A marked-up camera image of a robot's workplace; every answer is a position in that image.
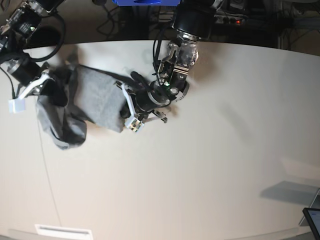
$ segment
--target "white vent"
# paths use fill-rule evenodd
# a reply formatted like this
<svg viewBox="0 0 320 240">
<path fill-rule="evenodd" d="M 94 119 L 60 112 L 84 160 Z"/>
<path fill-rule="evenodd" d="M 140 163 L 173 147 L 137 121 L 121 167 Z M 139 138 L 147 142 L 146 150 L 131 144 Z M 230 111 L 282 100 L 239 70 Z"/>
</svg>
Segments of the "white vent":
<svg viewBox="0 0 320 240">
<path fill-rule="evenodd" d="M 59 226 L 35 225 L 38 235 L 73 240 L 94 240 L 92 231 Z"/>
</svg>

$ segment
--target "screen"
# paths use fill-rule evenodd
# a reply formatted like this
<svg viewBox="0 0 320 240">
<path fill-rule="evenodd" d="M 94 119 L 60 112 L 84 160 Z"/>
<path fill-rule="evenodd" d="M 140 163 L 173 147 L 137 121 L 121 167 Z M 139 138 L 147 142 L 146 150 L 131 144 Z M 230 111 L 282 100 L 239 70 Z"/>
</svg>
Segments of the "screen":
<svg viewBox="0 0 320 240">
<path fill-rule="evenodd" d="M 309 215 L 315 225 L 316 230 L 320 233 L 320 211 L 309 210 Z"/>
</svg>

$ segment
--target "black cable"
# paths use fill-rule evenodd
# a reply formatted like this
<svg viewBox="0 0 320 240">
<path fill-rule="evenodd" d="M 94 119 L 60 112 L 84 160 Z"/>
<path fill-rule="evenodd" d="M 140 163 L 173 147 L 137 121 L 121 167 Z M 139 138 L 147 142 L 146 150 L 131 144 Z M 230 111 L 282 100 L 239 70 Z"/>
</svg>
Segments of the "black cable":
<svg viewBox="0 0 320 240">
<path fill-rule="evenodd" d="M 293 18 L 293 10 L 294 10 L 294 3 L 291 3 L 291 7 L 290 7 L 290 18 Z"/>
<path fill-rule="evenodd" d="M 269 16 L 269 18 L 263 24 L 261 24 L 261 26 L 258 27 L 258 30 L 261 30 L 266 24 L 268 24 L 270 21 L 274 20 L 274 16 L 276 17 L 276 20 L 278 21 L 278 14 L 284 13 L 284 11 L 288 11 L 288 10 L 287 9 L 286 10 L 279 10 L 279 11 L 276 11 L 273 14 L 271 14 Z"/>
<path fill-rule="evenodd" d="M 308 33 L 314 31 L 314 29 L 308 30 L 305 33 L 301 34 L 300 36 L 298 36 L 295 40 L 293 40 L 292 42 L 290 42 L 290 49 L 292 44 L 296 43 L 299 39 L 301 39 L 302 37 L 304 37 L 305 35 L 307 35 Z"/>
<path fill-rule="evenodd" d="M 148 6 L 148 8 L 146 9 L 145 19 L 148 19 L 148 17 L 149 17 L 149 11 L 150 11 L 150 6 Z"/>
<path fill-rule="evenodd" d="M 106 12 L 108 19 L 109 19 L 109 20 L 111 21 L 111 23 L 112 23 L 111 30 L 110 30 L 109 34 L 107 35 L 107 37 L 109 38 L 110 35 L 114 32 L 114 29 L 115 29 L 116 24 L 115 24 L 114 17 L 113 17 L 113 16 L 111 15 L 111 13 L 108 11 L 108 9 L 106 8 L 106 6 L 103 5 L 102 8 L 103 8 L 104 11 Z"/>
<path fill-rule="evenodd" d="M 314 10 L 320 15 L 320 11 L 317 9 L 317 7 L 314 5 L 314 4 L 312 4 L 312 3 L 310 3 L 310 5 L 314 8 Z"/>
<path fill-rule="evenodd" d="M 288 46 L 287 46 L 287 50 L 291 51 L 291 41 L 290 41 L 290 37 L 292 32 L 294 31 L 294 28 L 291 28 L 290 31 L 288 31 Z"/>
<path fill-rule="evenodd" d="M 135 9 L 136 9 L 136 15 L 137 15 L 138 19 L 140 19 L 140 8 L 139 8 L 139 6 L 135 6 Z"/>
<path fill-rule="evenodd" d="M 136 71 L 133 71 L 131 72 L 130 74 L 131 78 L 135 81 L 138 81 L 138 83 L 142 84 L 144 89 L 147 91 L 147 92 L 151 92 L 153 89 L 149 86 L 147 80 L 142 76 L 140 75 L 139 73 L 137 73 Z"/>
<path fill-rule="evenodd" d="M 56 14 L 58 14 L 57 9 L 53 10 L 52 12 L 50 12 L 49 15 L 47 15 L 47 16 L 42 16 L 41 18 L 42 18 L 42 19 L 51 18 L 51 17 L 53 17 L 53 16 L 56 15 Z"/>
<path fill-rule="evenodd" d="M 112 9 L 112 10 L 108 10 L 105 6 L 104 6 L 104 10 L 106 10 L 106 12 L 107 12 L 107 17 L 108 17 L 108 19 L 106 20 L 106 21 L 104 21 L 102 24 L 100 24 L 95 30 L 99 33 L 99 34 L 101 34 L 101 35 L 104 35 L 104 36 L 106 36 L 106 37 L 110 37 L 110 35 L 112 34 L 112 32 L 113 32 L 113 30 L 114 30 L 114 23 L 116 22 L 115 20 L 114 20 L 114 18 L 113 18 L 113 16 L 114 15 L 111 15 L 111 13 L 113 12 L 113 11 L 115 11 L 116 9 L 118 9 L 119 8 L 119 6 L 116 6 L 114 9 Z M 108 23 L 109 23 L 109 21 L 112 21 L 112 31 L 110 31 L 110 33 L 104 33 L 104 32 L 102 32 L 100 29 L 104 26 L 104 25 L 107 25 Z"/>
<path fill-rule="evenodd" d="M 14 88 L 14 84 L 13 84 L 13 82 L 12 82 L 12 79 L 11 79 L 11 77 L 8 75 L 8 73 L 5 71 L 5 70 L 3 70 L 3 68 L 2 67 L 0 67 L 0 70 L 8 77 L 8 79 L 9 79 L 9 81 L 10 81 L 10 83 L 11 83 L 11 94 L 12 94 L 12 99 L 15 99 L 16 98 L 16 94 L 15 94 L 15 88 Z"/>
<path fill-rule="evenodd" d="M 5 13 L 6 11 L 8 11 L 9 6 L 10 6 L 10 2 L 11 2 L 11 0 L 2 0 L 2 1 L 1 1 L 0 6 L 1 6 L 1 9 L 2 9 L 2 12 L 3 12 L 3 13 Z"/>
<path fill-rule="evenodd" d="M 41 57 L 41 58 L 32 58 L 31 57 L 31 61 L 34 63 L 38 63 L 38 62 L 43 62 L 43 61 L 47 61 L 50 58 L 52 58 L 54 55 L 57 54 L 57 52 L 59 52 L 59 50 L 61 49 L 61 47 L 63 46 L 64 42 L 65 42 L 65 37 L 66 37 L 66 32 L 67 32 L 67 28 L 66 28 L 66 23 L 65 20 L 58 14 L 56 13 L 55 15 L 53 15 L 52 17 L 56 18 L 60 23 L 61 23 L 61 27 L 62 27 L 62 32 L 61 32 L 61 36 L 60 36 L 60 40 L 58 45 L 55 47 L 55 49 L 47 56 Z"/>
<path fill-rule="evenodd" d="M 290 34 L 289 31 L 285 31 L 286 37 L 287 37 L 287 48 L 290 48 L 289 50 L 291 50 L 291 46 L 290 46 Z"/>
<path fill-rule="evenodd" d="M 15 95 L 18 97 L 20 95 L 20 90 L 22 89 L 23 85 L 21 83 L 18 84 L 18 87 L 16 88 Z"/>
<path fill-rule="evenodd" d="M 160 84 L 160 80 L 159 80 L 159 76 L 158 76 L 158 70 L 157 70 L 157 61 L 158 61 L 159 54 L 160 54 L 162 37 L 165 34 L 165 31 L 167 30 L 167 28 L 170 26 L 171 23 L 172 22 L 170 21 L 170 22 L 167 22 L 166 24 L 164 24 L 163 28 L 156 35 L 155 40 L 153 42 L 153 47 L 152 47 L 153 68 L 154 68 L 154 71 L 155 71 L 156 81 L 157 81 L 157 83 L 159 85 L 161 94 L 165 95 L 169 100 L 169 103 L 164 105 L 164 106 L 161 106 L 161 108 L 165 108 L 165 107 L 167 107 L 167 106 L 169 106 L 171 104 L 171 100 L 170 100 L 168 94 L 162 88 L 162 85 Z"/>
</svg>

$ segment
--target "screw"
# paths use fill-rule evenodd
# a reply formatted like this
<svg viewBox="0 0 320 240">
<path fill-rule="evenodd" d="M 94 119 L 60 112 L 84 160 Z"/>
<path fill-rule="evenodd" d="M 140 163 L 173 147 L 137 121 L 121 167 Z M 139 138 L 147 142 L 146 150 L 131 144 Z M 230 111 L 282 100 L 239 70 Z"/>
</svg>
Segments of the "screw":
<svg viewBox="0 0 320 240">
<path fill-rule="evenodd" d="M 170 89 L 170 93 L 172 95 L 177 95 L 179 93 L 179 89 L 176 88 L 176 87 L 173 87 L 173 88 Z"/>
</svg>

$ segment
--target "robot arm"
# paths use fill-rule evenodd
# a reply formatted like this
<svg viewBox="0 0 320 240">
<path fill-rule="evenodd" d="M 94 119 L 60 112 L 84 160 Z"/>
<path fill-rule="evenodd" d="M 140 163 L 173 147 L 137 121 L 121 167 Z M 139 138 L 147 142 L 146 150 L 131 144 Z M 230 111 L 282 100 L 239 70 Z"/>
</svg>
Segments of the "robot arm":
<svg viewBox="0 0 320 240">
<path fill-rule="evenodd" d="M 20 85 L 26 87 L 20 96 L 16 96 L 10 103 L 12 109 L 17 109 L 16 104 L 30 94 L 40 95 L 48 93 L 46 88 L 54 88 L 53 94 L 58 94 L 61 101 L 55 104 L 64 106 L 67 97 L 55 84 L 54 75 L 47 64 L 42 67 L 37 62 L 43 62 L 55 55 L 63 44 L 66 26 L 64 20 L 55 12 L 63 0 L 26 0 L 13 12 L 7 23 L 0 28 L 0 64 L 7 66 L 7 72 L 11 74 Z M 33 33 L 40 26 L 45 16 L 51 15 L 62 23 L 62 36 L 56 49 L 46 57 L 31 58 L 24 49 Z"/>
<path fill-rule="evenodd" d="M 182 0 L 180 2 L 173 22 L 169 23 L 178 31 L 177 38 L 169 42 L 168 55 L 159 61 L 161 35 L 169 25 L 160 31 L 159 38 L 156 39 L 158 40 L 156 50 L 156 41 L 153 45 L 156 80 L 148 88 L 130 94 L 132 101 L 127 103 L 134 106 L 135 112 L 126 123 L 127 128 L 138 132 L 150 113 L 155 114 L 156 109 L 166 107 L 173 101 L 180 101 L 187 95 L 189 90 L 187 76 L 199 57 L 198 40 L 210 37 L 215 13 L 222 4 L 223 0 Z M 155 115 L 163 122 L 167 122 L 164 120 L 163 113 L 157 111 Z"/>
<path fill-rule="evenodd" d="M 47 57 L 34 59 L 23 50 L 33 33 L 39 27 L 45 15 L 56 17 L 62 22 L 63 34 L 66 26 L 63 19 L 55 12 L 64 0 L 25 0 L 15 10 L 0 29 L 0 64 L 6 63 L 7 71 L 25 86 L 24 91 L 12 102 L 19 101 L 30 94 L 55 94 L 54 104 L 64 107 L 68 99 L 62 89 L 54 82 L 55 76 L 47 65 L 38 66 L 36 62 L 43 62 L 58 52 L 63 43 L 63 35 L 57 48 Z M 121 84 L 123 94 L 127 100 L 124 107 L 126 113 L 122 117 L 127 119 L 127 128 L 138 132 L 144 123 L 150 121 L 149 115 L 167 122 L 166 116 L 157 109 L 169 106 L 173 101 L 182 100 L 188 93 L 187 76 L 189 69 L 198 59 L 198 40 L 209 38 L 214 16 L 223 0 L 182 0 L 176 8 L 174 21 L 171 26 L 178 31 L 177 38 L 168 44 L 168 56 L 158 60 L 161 47 L 161 34 L 158 46 L 153 46 L 153 66 L 156 80 L 149 85 L 142 76 L 132 73 L 131 76 L 141 84 L 141 89 L 132 89 Z"/>
</svg>

